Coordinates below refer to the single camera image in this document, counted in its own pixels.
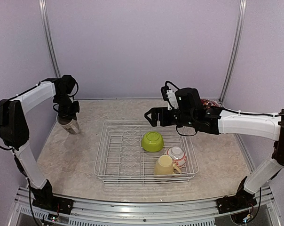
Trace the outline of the dark brown small dish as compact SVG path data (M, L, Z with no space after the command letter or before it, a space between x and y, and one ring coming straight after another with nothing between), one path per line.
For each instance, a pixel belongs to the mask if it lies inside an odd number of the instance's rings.
M220 107L220 104L217 101L210 100L210 99L201 99L201 102L204 108L208 109L211 107Z

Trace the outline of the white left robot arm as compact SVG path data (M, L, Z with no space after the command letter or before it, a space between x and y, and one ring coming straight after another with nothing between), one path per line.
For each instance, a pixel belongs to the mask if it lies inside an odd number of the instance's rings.
M12 152L19 171L28 181L34 197L32 205L57 214L69 215L74 201L53 194L49 180L40 171L32 154L25 116L51 98L53 109L57 112L57 122L70 134L78 134L77 114L80 106L72 93L78 89L79 85L71 75L63 75L61 78L47 78L21 94L0 101L0 138L4 142L0 148Z

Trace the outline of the tall white patterned mug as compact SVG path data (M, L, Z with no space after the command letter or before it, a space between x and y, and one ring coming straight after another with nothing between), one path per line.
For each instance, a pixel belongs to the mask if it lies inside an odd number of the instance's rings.
M63 119L57 116L56 121L65 131L69 132L70 134L75 135L80 133L79 124L77 120Z

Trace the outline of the lime green bowl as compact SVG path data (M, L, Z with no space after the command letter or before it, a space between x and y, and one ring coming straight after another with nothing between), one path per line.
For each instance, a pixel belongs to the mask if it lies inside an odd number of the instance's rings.
M156 131L149 131L144 134L141 140L141 147L147 152L159 152L164 147L162 135Z

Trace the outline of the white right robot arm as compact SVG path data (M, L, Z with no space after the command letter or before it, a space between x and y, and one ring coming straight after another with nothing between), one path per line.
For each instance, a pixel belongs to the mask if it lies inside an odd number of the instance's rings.
M160 125L192 127L207 134L241 134L274 141L274 151L255 171L239 184L235 195L217 199L220 214L255 206L255 194L284 168L284 109L280 113L248 113L202 103L195 88L161 88L167 107L153 107L144 115L155 127Z

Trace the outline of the white red patterned bowl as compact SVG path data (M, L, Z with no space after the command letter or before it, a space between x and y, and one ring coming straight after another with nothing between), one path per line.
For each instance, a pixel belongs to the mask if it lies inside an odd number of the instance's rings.
M179 168L184 167L187 162L186 153L178 146L167 149L164 154L170 156Z

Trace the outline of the pale yellow mug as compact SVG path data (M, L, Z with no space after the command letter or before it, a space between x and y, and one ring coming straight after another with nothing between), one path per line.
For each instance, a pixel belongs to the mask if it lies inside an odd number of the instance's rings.
M175 174L174 171L177 171L179 174L182 173L169 155L162 155L157 159L154 166L154 175L173 175Z

